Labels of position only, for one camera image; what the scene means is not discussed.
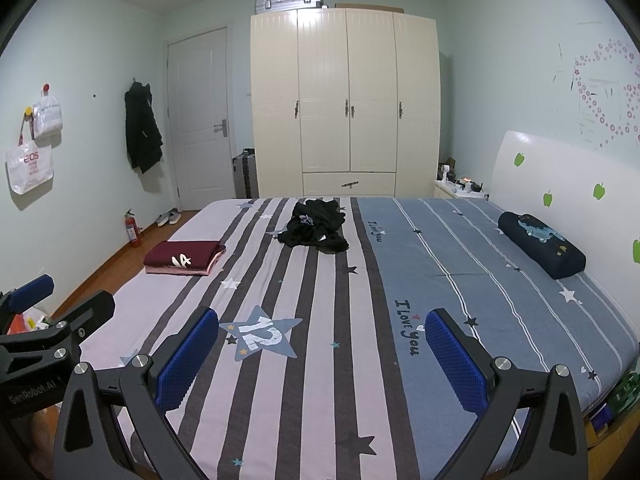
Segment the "silver suitcase on wardrobe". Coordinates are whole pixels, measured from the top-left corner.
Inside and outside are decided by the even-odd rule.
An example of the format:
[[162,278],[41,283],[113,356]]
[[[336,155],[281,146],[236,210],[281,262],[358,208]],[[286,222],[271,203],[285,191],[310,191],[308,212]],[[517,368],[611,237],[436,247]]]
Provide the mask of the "silver suitcase on wardrobe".
[[255,13],[320,9],[324,0],[255,0]]

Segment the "white plastic bag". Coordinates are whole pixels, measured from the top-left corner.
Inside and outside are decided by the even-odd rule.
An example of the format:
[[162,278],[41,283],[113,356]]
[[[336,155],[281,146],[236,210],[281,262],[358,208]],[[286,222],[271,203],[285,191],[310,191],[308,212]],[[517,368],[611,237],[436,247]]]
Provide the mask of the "white plastic bag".
[[50,93],[50,84],[44,84],[40,99],[32,109],[32,123],[36,139],[53,136],[63,128],[62,107],[55,96]]

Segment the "red fire extinguisher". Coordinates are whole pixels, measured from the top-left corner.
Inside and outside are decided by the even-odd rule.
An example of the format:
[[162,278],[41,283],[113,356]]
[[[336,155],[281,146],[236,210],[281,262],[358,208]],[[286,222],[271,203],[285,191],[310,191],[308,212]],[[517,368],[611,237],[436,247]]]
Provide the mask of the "red fire extinguisher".
[[124,214],[125,228],[129,238],[129,243],[132,247],[141,246],[140,231],[138,229],[136,216],[131,209]]

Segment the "striped bed sheet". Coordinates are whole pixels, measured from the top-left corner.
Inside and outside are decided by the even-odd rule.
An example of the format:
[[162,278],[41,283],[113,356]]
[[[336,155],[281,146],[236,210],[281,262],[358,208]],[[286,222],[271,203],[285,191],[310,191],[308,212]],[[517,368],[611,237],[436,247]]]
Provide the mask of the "striped bed sheet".
[[168,418],[212,479],[431,479],[473,422],[425,336],[445,309],[494,356],[565,364],[592,408],[637,359],[588,274],[550,278],[484,200],[347,198],[347,249],[278,239],[292,198],[221,200],[176,233],[227,250],[206,276],[140,273],[82,347],[95,368],[155,351],[192,311],[219,336]]

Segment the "white door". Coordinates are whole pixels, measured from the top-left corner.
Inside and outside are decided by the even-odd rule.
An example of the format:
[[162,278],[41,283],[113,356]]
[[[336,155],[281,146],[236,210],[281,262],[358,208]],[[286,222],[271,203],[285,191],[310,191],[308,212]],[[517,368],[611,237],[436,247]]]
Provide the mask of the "white door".
[[168,120],[180,205],[201,210],[234,196],[227,31],[168,47]]

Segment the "black garment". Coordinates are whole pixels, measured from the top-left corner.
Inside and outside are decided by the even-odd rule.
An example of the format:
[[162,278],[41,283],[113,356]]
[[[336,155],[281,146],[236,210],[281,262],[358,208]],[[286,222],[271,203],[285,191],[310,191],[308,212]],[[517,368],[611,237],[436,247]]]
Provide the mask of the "black garment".
[[345,218],[337,200],[298,202],[277,240],[289,248],[315,247],[327,254],[346,252],[349,244],[341,231]]

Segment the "white nightstand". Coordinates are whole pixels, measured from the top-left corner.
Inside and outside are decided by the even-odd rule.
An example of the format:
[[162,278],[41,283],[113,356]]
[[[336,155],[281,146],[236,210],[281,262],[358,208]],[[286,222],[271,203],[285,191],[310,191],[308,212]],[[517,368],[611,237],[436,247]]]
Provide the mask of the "white nightstand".
[[462,200],[488,200],[489,195],[484,192],[465,191],[460,185],[449,181],[435,181],[434,197],[452,200],[462,198]]

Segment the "white headboard with apples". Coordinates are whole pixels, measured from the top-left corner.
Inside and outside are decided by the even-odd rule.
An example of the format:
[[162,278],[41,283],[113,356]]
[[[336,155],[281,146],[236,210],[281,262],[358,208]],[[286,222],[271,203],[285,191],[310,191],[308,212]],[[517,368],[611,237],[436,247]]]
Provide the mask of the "white headboard with apples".
[[578,145],[508,131],[489,200],[567,237],[586,255],[587,275],[639,329],[638,170]]

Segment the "folded maroon shirt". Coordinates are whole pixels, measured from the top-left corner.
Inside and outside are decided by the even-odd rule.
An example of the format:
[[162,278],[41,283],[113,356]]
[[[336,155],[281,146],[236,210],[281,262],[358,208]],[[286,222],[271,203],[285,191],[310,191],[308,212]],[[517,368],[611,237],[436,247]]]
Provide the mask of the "folded maroon shirt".
[[214,255],[226,252],[226,246],[219,240],[184,240],[170,242],[165,240],[153,247],[143,260],[144,267],[161,268],[178,266],[179,268],[205,268]]

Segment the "pair of white shoes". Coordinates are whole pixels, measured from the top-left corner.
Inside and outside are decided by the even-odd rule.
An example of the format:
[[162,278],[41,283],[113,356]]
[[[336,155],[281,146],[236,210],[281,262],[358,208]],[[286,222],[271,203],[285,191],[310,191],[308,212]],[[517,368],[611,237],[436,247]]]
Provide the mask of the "pair of white shoes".
[[170,211],[164,212],[160,214],[156,220],[155,224],[161,228],[162,226],[174,226],[177,224],[182,217],[182,214],[178,209],[172,208]]

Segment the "brown box on wardrobe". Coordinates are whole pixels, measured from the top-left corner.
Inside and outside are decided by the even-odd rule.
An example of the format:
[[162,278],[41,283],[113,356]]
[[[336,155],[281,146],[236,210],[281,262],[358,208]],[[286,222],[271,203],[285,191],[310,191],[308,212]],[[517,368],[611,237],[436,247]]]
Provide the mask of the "brown box on wardrobe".
[[382,6],[382,4],[371,4],[371,3],[337,2],[337,3],[334,3],[333,7],[335,9],[358,9],[358,10],[392,12],[392,13],[401,13],[401,14],[405,13],[405,10],[403,8],[398,8],[398,6]]

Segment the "cream four-door wardrobe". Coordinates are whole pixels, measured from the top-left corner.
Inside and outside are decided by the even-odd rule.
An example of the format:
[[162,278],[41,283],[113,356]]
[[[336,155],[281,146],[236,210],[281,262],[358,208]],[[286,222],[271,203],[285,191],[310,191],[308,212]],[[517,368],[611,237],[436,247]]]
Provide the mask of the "cream four-door wardrobe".
[[431,18],[367,9],[255,15],[250,97],[261,196],[433,195],[440,66]]

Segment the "dark blue dinosaur pillow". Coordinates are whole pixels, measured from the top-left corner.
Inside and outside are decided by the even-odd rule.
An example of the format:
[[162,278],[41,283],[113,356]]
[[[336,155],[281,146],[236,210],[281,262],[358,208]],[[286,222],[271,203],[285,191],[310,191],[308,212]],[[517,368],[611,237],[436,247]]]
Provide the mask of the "dark blue dinosaur pillow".
[[498,228],[554,280],[585,270],[586,255],[551,226],[531,214],[500,214]]

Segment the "white tote bag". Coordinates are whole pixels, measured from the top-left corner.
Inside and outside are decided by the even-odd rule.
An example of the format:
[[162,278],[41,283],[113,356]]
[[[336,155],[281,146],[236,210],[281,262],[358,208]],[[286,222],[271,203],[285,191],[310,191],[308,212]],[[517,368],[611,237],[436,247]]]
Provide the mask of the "white tote bag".
[[6,169],[11,191],[17,195],[25,195],[53,179],[52,148],[37,144],[31,107],[25,108],[17,146],[6,151]]

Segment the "black hanging jacket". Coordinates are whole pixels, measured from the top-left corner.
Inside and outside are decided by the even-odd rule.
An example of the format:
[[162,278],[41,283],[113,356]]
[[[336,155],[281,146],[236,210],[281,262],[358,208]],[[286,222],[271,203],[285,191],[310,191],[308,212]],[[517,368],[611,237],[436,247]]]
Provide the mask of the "black hanging jacket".
[[163,157],[163,138],[152,107],[151,86],[134,81],[125,93],[125,136],[132,169],[142,174]]

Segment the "grey upright suitcase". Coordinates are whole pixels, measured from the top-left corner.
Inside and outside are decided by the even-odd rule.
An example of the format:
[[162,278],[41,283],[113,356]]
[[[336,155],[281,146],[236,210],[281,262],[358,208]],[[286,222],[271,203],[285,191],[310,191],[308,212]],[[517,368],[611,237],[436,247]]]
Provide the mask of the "grey upright suitcase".
[[254,148],[244,148],[241,154],[233,157],[232,169],[235,196],[237,198],[257,198],[259,191]]

